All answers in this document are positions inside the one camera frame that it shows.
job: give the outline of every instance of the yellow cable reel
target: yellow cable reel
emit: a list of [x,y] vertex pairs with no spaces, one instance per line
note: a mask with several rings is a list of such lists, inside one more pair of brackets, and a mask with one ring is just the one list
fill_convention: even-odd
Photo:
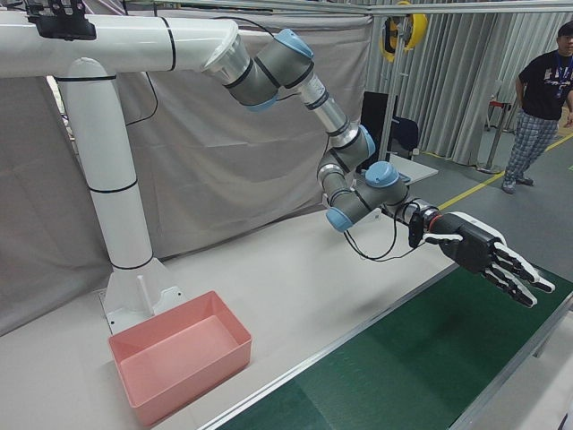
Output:
[[[402,0],[398,4],[411,4],[407,0]],[[407,16],[410,23],[410,34],[405,35],[404,50],[409,51],[423,39],[428,28],[428,19],[423,13],[411,13]],[[394,62],[396,45],[398,44],[398,25],[392,17],[386,20],[384,35],[378,41],[380,52],[390,63]]]

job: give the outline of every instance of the pink plastic bin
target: pink plastic bin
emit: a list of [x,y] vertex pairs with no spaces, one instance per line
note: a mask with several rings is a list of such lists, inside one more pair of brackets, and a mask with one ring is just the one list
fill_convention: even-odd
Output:
[[214,291],[109,338],[127,399],[145,426],[242,370],[251,342]]

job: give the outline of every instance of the green conveyor belt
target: green conveyor belt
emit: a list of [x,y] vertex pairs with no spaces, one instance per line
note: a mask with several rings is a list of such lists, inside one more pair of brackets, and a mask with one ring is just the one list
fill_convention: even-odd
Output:
[[541,272],[526,309],[455,269],[220,428],[447,429],[573,290]]

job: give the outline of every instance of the black t-shirt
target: black t-shirt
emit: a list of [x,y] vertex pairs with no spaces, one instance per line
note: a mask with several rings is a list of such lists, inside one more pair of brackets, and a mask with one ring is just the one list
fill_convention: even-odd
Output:
[[519,74],[519,79],[527,84],[523,110],[528,115],[561,118],[563,103],[573,89],[572,59],[571,56],[558,57],[557,51],[548,52],[538,56]]

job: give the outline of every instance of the gray floor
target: gray floor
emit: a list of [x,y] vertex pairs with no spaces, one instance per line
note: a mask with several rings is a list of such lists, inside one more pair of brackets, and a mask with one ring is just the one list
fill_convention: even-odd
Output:
[[[484,133],[479,160],[486,161],[495,130]],[[514,136],[501,136],[493,164],[505,168]],[[419,155],[415,161],[440,173],[413,184],[414,194],[443,204],[492,177],[475,168]],[[447,211],[472,214],[506,238],[527,260],[573,281],[573,139],[545,152],[527,171],[535,186],[518,185],[513,195],[501,191],[501,179],[452,204]]]
[[[486,161],[495,129],[484,132],[480,161]],[[505,167],[514,136],[501,136],[494,164]],[[412,185],[434,204],[490,179],[492,175],[430,155],[415,161],[440,173]],[[535,186],[519,185],[513,195],[498,179],[445,211],[464,211],[497,228],[527,260],[573,281],[573,138],[545,152],[527,174]],[[530,357],[505,383],[474,430],[538,430],[559,427],[573,398],[573,314],[560,324],[539,357]]]

